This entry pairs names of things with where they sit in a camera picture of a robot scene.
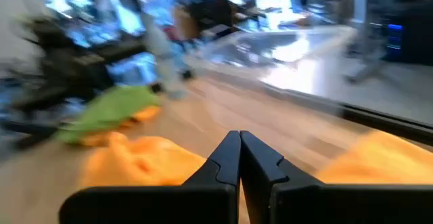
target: plastic bin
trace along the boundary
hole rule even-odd
[[[299,61],[337,56],[356,30],[349,26],[318,26],[277,32],[236,32],[205,45],[188,65],[248,81],[265,81],[276,70],[296,69]]]

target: orange cloth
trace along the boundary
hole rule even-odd
[[[181,185],[206,161],[168,139],[142,137],[130,142],[110,133],[108,147],[88,159],[81,187]]]
[[[315,176],[325,183],[433,184],[433,153],[374,131]]]
[[[159,106],[148,106],[145,109],[135,113],[130,120],[126,120],[120,124],[117,130],[128,129],[136,125],[138,122],[151,120],[156,117],[161,111]],[[81,144],[85,146],[104,145],[107,142],[109,131],[91,133],[81,140]]]

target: wooden table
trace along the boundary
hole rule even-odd
[[[187,96],[170,101],[155,122],[128,135],[159,135],[207,157],[229,130],[249,130],[301,169],[314,173],[369,130],[336,116],[246,91],[210,78],[187,84]],[[95,148],[48,141],[0,165],[0,223],[54,224],[62,202],[76,190],[86,157]],[[240,223],[248,223],[241,194]]]

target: wall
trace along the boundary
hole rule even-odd
[[[12,28],[16,18],[22,19],[43,13],[49,13],[43,0],[0,0],[0,77],[4,76],[3,65],[9,62],[9,58],[25,60],[29,66],[35,64],[35,56],[39,54],[39,50],[17,37]]]

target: green towel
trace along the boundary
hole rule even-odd
[[[55,139],[76,143],[89,133],[115,129],[136,112],[154,105],[159,105],[159,99],[148,87],[110,88],[93,99],[76,121],[60,129]]]

